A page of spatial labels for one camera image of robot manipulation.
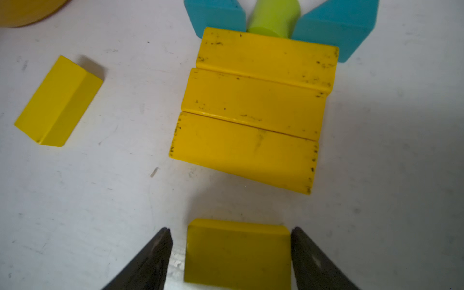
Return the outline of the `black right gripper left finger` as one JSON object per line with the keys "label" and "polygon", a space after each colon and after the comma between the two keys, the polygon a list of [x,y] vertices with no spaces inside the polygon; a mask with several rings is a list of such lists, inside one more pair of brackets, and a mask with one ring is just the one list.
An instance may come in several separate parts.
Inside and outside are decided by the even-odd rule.
{"label": "black right gripper left finger", "polygon": [[163,290],[173,240],[162,228],[103,290]]}

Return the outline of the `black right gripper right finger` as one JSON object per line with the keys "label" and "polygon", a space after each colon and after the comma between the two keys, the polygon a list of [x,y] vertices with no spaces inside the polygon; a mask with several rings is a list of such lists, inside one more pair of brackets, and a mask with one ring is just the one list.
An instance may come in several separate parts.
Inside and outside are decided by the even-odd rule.
{"label": "black right gripper right finger", "polygon": [[300,290],[359,290],[300,227],[291,232],[291,257]]}

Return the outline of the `yellow block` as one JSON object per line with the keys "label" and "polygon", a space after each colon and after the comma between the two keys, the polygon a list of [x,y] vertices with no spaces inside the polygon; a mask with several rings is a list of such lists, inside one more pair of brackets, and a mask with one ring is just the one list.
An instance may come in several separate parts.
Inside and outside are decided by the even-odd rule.
{"label": "yellow block", "polygon": [[196,219],[184,281],[234,290],[291,289],[291,233],[281,225]]}
{"label": "yellow block", "polygon": [[330,94],[339,53],[329,45],[208,27],[196,67]]}
{"label": "yellow block", "polygon": [[171,158],[310,194],[319,145],[292,137],[187,112],[179,115]]}
{"label": "yellow block", "polygon": [[59,56],[14,125],[36,143],[62,147],[103,84]]}
{"label": "yellow block", "polygon": [[194,68],[181,109],[317,141],[322,132],[326,96],[313,89]]}

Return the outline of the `yellow block bottom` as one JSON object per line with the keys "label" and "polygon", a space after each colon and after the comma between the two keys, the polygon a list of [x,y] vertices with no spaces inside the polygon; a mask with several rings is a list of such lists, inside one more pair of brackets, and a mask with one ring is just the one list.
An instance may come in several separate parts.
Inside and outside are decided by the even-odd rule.
{"label": "yellow block bottom", "polygon": [[187,112],[179,115],[171,158],[310,194],[319,145],[292,137]]}

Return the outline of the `teal triangle block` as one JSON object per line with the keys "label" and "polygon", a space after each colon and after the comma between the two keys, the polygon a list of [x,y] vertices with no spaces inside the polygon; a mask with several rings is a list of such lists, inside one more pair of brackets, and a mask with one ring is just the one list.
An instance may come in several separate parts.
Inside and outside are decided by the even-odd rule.
{"label": "teal triangle block", "polygon": [[292,39],[339,48],[345,63],[373,31],[379,0],[329,0],[303,15]]}
{"label": "teal triangle block", "polygon": [[185,0],[195,34],[201,39],[207,27],[246,32],[244,9],[237,0]]}

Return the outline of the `light green small block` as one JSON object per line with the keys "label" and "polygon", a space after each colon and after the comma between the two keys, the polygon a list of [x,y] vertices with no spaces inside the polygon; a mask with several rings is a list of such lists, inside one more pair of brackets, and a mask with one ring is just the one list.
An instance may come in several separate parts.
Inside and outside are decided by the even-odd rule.
{"label": "light green small block", "polygon": [[258,0],[247,31],[288,39],[300,16],[301,7],[297,0]]}

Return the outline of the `yellow pot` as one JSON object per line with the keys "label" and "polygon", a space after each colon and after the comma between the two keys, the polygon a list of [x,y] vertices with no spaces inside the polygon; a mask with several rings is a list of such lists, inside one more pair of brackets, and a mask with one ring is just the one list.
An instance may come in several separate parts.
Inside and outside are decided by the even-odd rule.
{"label": "yellow pot", "polygon": [[1,0],[1,28],[22,27],[52,15],[68,0]]}

